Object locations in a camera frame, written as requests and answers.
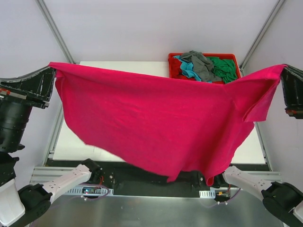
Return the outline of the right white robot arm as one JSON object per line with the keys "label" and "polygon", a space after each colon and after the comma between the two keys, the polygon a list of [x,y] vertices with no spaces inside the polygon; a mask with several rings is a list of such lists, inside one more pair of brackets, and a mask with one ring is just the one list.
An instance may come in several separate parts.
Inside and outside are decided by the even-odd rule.
{"label": "right white robot arm", "polygon": [[[303,71],[286,65],[280,73],[285,101],[285,112],[295,119],[303,118]],[[289,227],[303,225],[303,193],[289,183],[263,180],[235,166],[213,174],[217,186],[235,185],[260,199],[273,216]]]}

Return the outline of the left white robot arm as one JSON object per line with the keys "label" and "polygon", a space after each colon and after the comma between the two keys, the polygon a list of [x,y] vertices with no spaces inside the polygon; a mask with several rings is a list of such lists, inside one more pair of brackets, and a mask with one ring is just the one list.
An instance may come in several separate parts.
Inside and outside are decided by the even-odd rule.
{"label": "left white robot arm", "polygon": [[47,212],[51,204],[81,183],[95,184],[101,168],[91,159],[43,184],[16,188],[11,153],[24,149],[21,139],[32,108],[45,109],[53,92],[56,70],[43,67],[24,76],[0,80],[0,225],[25,227]]}

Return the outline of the right aluminium frame post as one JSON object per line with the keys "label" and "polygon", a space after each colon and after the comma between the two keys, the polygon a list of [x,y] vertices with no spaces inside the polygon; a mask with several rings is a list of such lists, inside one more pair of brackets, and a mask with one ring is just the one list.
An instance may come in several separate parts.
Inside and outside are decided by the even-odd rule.
{"label": "right aluminium frame post", "polygon": [[240,72],[243,72],[244,68],[248,64],[250,58],[252,57],[253,53],[256,51],[257,47],[261,43],[262,39],[264,38],[267,31],[270,29],[270,26],[276,19],[277,15],[281,11],[282,7],[285,5],[287,0],[277,0],[274,4],[270,14],[268,15],[267,19],[265,20],[263,26],[261,27],[260,31],[258,32],[256,38],[254,39],[252,45],[250,46],[248,52],[246,53],[243,61],[241,62],[239,68]]}

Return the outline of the grey t shirt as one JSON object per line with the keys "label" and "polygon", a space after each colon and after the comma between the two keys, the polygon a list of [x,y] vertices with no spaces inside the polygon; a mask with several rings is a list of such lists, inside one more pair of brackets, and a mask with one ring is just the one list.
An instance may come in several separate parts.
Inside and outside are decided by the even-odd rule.
{"label": "grey t shirt", "polygon": [[193,63],[193,70],[202,79],[202,82],[222,82],[222,79],[212,72],[213,63],[201,52],[186,52],[181,55],[181,60]]}

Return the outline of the left aluminium frame post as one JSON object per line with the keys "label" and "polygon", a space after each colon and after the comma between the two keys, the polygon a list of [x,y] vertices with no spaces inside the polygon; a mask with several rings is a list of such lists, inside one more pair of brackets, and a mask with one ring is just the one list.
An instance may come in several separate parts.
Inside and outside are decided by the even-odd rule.
{"label": "left aluminium frame post", "polygon": [[55,20],[53,19],[53,16],[52,16],[50,10],[48,9],[47,4],[45,3],[44,0],[35,0],[35,2],[37,4],[38,8],[40,9],[43,17],[45,18],[46,23],[48,24],[55,40],[57,41],[62,53],[64,54],[67,62],[75,64],[76,61],[74,60],[66,42],[64,41],[64,39],[61,35],[61,32],[60,32]]}

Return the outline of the magenta t shirt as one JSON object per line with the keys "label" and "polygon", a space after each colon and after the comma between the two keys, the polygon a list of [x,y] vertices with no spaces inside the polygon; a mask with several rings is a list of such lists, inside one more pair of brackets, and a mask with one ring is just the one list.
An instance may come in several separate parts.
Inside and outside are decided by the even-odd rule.
{"label": "magenta t shirt", "polygon": [[266,120],[285,66],[227,84],[51,62],[67,126],[85,144],[176,180],[199,171],[212,185]]}

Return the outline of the aluminium frame post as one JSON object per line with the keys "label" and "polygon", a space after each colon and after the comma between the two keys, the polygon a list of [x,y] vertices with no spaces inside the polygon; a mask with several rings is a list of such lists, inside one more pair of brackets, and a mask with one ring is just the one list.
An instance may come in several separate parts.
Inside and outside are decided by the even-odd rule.
{"label": "aluminium frame post", "polygon": [[35,0],[35,2],[37,4],[38,8],[40,9],[43,17],[45,18],[46,23],[48,24],[55,40],[57,41],[62,53],[64,54],[67,62],[75,64],[76,61],[74,60],[66,42],[64,41],[64,39],[61,35],[61,32],[60,32],[55,20],[53,19],[53,16],[52,16],[50,10],[48,9],[47,4],[45,3],[44,0]]}
{"label": "aluminium frame post", "polygon": [[240,72],[243,72],[244,68],[248,64],[250,58],[252,57],[253,53],[256,51],[257,47],[261,43],[262,39],[264,38],[267,31],[270,29],[270,26],[276,19],[277,15],[281,11],[282,7],[285,5],[287,0],[277,0],[274,4],[270,14],[268,15],[267,19],[265,20],[263,26],[261,27],[260,31],[258,32],[256,38],[254,39],[252,45],[250,46],[248,52],[246,53],[243,61],[241,62],[239,68]]}

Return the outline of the red t shirt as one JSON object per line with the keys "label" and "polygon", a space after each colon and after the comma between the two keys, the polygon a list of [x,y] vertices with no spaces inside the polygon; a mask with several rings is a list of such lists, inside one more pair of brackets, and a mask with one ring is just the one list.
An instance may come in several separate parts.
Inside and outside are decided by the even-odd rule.
{"label": "red t shirt", "polygon": [[186,76],[182,75],[180,70],[180,62],[176,59],[169,58],[169,77],[172,79],[182,79],[182,80],[191,80],[195,81],[194,79],[188,79]]}

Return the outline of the teal t shirt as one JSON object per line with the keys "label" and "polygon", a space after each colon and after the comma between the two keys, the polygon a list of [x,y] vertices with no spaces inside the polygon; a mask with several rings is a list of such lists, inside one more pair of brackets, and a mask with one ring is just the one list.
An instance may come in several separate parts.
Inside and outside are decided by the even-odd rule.
{"label": "teal t shirt", "polygon": [[181,60],[180,55],[173,56],[173,59],[176,59],[180,62],[179,68],[183,76],[186,76],[188,79],[194,79],[196,81],[202,82],[202,79],[194,72],[193,63],[191,61],[186,62],[184,60]]}

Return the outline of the green t shirt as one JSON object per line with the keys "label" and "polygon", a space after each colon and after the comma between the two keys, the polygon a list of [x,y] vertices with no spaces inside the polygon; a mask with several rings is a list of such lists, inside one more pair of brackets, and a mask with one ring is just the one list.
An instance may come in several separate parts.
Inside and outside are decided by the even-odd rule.
{"label": "green t shirt", "polygon": [[208,59],[213,63],[212,72],[214,75],[221,78],[225,84],[233,82],[238,78],[233,60],[220,59],[219,57],[208,57]]}

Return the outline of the red plastic bin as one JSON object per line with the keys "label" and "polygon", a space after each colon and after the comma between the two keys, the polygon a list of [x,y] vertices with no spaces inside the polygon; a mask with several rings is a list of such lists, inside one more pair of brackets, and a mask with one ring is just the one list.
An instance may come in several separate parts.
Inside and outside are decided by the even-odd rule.
{"label": "red plastic bin", "polygon": [[169,77],[174,79],[226,84],[241,77],[231,53],[170,53],[168,62]]}

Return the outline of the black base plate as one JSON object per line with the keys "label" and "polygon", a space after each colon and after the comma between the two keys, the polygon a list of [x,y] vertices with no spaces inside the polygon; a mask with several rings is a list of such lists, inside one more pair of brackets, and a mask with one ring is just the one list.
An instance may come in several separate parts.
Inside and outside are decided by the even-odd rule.
{"label": "black base plate", "polygon": [[99,180],[88,183],[100,184],[112,189],[114,195],[198,198],[200,191],[211,188],[205,183],[204,176],[198,171],[181,172],[174,182],[167,177],[144,171],[125,162],[98,161]]}

